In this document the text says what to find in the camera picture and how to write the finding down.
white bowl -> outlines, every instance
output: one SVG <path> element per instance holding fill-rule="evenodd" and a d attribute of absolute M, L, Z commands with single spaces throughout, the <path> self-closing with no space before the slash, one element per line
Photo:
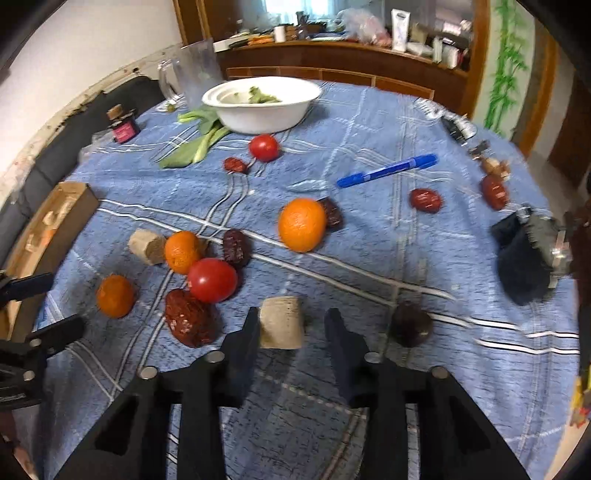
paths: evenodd
<path fill-rule="evenodd" d="M 251 87 L 276 96 L 279 103 L 248 102 Z M 296 126 L 310 102 L 322 89 L 315 83 L 290 77 L 255 77 L 222 83 L 203 95 L 202 101 L 216 109 L 224 126 L 233 132 L 259 135 L 272 134 Z"/>

plastic bag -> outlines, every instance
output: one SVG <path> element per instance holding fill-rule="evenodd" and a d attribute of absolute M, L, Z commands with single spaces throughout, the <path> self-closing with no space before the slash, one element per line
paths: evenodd
<path fill-rule="evenodd" d="M 105 148 L 113 142 L 114 136 L 112 130 L 102 130 L 95 134 L 92 134 L 90 145 L 87 145 L 80 149 L 78 153 L 78 163 L 84 163 L 90 158 L 90 156 L 97 152 L 100 148 Z"/>
<path fill-rule="evenodd" d="M 345 30 L 356 35 L 361 43 L 371 43 L 378 47 L 392 47 L 392 37 L 382 21 L 363 8 L 347 8 L 339 12 Z"/>

cardboard box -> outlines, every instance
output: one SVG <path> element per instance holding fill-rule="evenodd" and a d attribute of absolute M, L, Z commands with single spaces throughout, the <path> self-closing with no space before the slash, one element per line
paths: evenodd
<path fill-rule="evenodd" d="M 98 206 L 98 199 L 86 183 L 59 183 L 13 247 L 6 275 L 24 278 L 56 273 Z M 42 294 L 23 301 L 11 301 L 0 316 L 0 337 L 15 342 L 24 341 L 33 329 L 44 299 Z"/>

tomato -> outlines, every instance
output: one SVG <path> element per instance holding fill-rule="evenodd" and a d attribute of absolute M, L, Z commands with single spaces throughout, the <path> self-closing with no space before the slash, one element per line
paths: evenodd
<path fill-rule="evenodd" d="M 248 150 L 253 157 L 264 163 L 275 160 L 279 156 L 279 143 L 274 137 L 264 134 L 251 140 L 248 144 Z"/>
<path fill-rule="evenodd" d="M 196 299 L 205 303 L 217 303 L 234 293 L 238 285 L 238 274 L 224 260 L 203 258 L 191 265 L 187 285 Z"/>

white cup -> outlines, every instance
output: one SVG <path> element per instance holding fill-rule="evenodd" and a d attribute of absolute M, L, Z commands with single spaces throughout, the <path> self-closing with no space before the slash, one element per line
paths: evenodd
<path fill-rule="evenodd" d="M 285 25 L 279 25 L 273 29 L 275 34 L 275 41 L 277 43 L 283 43 L 285 39 Z"/>
<path fill-rule="evenodd" d="M 457 67 L 457 61 L 460 51 L 456 47 L 446 45 L 443 47 L 443 55 L 446 58 L 447 68 L 454 69 Z"/>

